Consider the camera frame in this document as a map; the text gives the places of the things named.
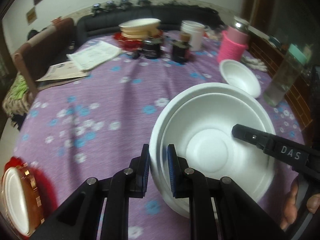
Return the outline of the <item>operator hand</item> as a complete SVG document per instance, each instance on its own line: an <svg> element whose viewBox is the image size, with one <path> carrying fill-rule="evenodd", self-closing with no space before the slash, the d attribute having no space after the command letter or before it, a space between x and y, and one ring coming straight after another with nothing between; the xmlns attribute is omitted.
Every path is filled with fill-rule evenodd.
<svg viewBox="0 0 320 240"><path fill-rule="evenodd" d="M287 193L285 202L283 205L280 228L286 230L290 225L292 225L298 215L299 204L301 204L299 199L299 180L298 177L292 182L290 191ZM306 202L306 208L312 214L315 214L319 209L319 193L312 195Z"/></svg>

